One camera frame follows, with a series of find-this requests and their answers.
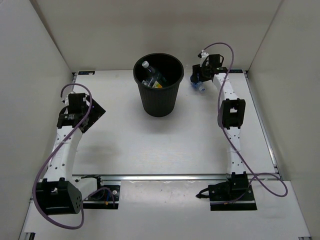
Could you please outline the clear bottle blue label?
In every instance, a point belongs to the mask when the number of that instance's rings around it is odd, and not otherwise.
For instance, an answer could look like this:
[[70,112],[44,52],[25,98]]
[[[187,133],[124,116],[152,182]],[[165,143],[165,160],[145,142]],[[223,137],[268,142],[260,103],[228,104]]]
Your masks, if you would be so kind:
[[200,76],[198,73],[196,75],[190,76],[190,84],[195,90],[199,91],[200,93],[203,93],[206,90],[204,83],[200,80]]

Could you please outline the clear bottle green label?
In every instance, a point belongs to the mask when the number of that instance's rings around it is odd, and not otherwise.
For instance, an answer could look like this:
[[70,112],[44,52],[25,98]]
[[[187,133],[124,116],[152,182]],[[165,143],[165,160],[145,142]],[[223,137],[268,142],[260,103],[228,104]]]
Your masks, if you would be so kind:
[[149,87],[152,88],[155,81],[158,81],[162,87],[167,84],[165,77],[156,68],[152,67],[148,61],[143,61],[141,65],[147,73],[146,79],[152,79],[152,85]]

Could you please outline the clear bottle orange label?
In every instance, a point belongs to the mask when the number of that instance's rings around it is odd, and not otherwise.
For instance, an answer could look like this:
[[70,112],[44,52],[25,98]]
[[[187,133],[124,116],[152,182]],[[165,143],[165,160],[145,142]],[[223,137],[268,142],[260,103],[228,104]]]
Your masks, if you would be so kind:
[[158,81],[155,81],[152,85],[152,88],[155,88],[155,89],[160,89],[162,87],[163,86]]

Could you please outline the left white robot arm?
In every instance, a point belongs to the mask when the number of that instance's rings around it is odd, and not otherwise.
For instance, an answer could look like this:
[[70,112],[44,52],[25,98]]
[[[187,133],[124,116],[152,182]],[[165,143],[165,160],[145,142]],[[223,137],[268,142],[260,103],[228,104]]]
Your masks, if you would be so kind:
[[73,167],[83,134],[106,111],[85,93],[70,93],[64,104],[54,143],[59,149],[35,190],[39,207],[47,216],[77,214],[88,196],[100,200],[105,194],[99,176],[74,177]]

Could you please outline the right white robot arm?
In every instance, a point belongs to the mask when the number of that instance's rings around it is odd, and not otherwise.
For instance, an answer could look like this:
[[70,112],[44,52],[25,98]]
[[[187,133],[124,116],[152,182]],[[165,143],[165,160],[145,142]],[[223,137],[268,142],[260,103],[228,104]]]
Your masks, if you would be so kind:
[[244,122],[246,101],[238,97],[223,67],[224,57],[220,54],[208,54],[202,51],[198,57],[200,63],[192,66],[190,82],[203,92],[203,83],[211,80],[218,90],[217,122],[229,143],[227,151],[227,178],[217,184],[212,192],[223,194],[226,199],[236,200],[248,187],[246,167],[241,158],[241,127]]

